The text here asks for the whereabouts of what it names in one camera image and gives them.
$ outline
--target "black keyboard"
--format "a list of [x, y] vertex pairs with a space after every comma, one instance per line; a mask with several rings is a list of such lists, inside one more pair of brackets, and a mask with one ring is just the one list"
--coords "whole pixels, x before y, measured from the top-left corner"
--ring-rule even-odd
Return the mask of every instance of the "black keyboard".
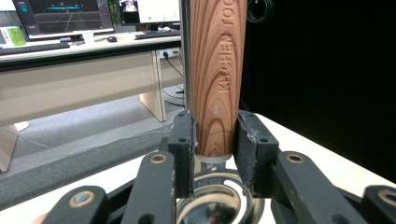
[[151, 39], [151, 38], [178, 36], [178, 35], [180, 35], [180, 31], [152, 32], [143, 35], [136, 35], [134, 39]]
[[0, 49], [0, 56], [10, 55], [10, 54], [30, 53], [30, 52], [37, 52], [37, 51], [51, 50], [51, 49], [68, 49], [68, 48], [70, 48], [70, 45], [66, 42], [24, 46], [24, 47], [12, 48], [12, 49]]

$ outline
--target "black backdrop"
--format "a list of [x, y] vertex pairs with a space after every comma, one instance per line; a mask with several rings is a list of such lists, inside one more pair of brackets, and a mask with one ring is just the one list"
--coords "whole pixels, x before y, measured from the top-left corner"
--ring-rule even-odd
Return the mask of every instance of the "black backdrop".
[[396, 182], [396, 7], [391, 0], [274, 0], [247, 24], [242, 99]]

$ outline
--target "power socket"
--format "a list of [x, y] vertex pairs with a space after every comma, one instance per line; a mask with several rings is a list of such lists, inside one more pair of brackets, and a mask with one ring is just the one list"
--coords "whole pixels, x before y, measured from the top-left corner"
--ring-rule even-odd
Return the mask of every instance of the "power socket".
[[179, 51], [179, 49], [178, 48], [160, 49], [160, 59], [165, 59], [165, 56], [163, 56], [164, 52], [168, 53], [168, 58], [177, 57], [177, 54], [175, 54], [176, 51]]

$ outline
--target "floor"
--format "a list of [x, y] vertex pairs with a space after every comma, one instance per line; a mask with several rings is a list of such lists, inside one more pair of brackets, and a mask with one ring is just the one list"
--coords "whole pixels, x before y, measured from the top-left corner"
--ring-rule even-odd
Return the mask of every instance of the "floor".
[[[164, 99], [182, 105], [179, 98], [183, 95], [176, 93], [180, 89], [182, 85], [164, 89]], [[28, 120], [29, 126], [20, 131], [11, 164], [7, 172], [0, 173], [0, 181], [92, 147], [161, 128], [171, 124], [181, 110], [182, 106], [165, 103], [167, 121], [159, 122], [136, 95]]]

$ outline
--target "brown wooden handle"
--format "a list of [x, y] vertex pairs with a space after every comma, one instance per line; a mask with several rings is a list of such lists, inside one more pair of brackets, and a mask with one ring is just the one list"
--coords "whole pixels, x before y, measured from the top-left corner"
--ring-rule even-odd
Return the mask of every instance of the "brown wooden handle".
[[247, 6], [246, 0], [191, 0], [192, 114], [202, 157], [233, 153]]

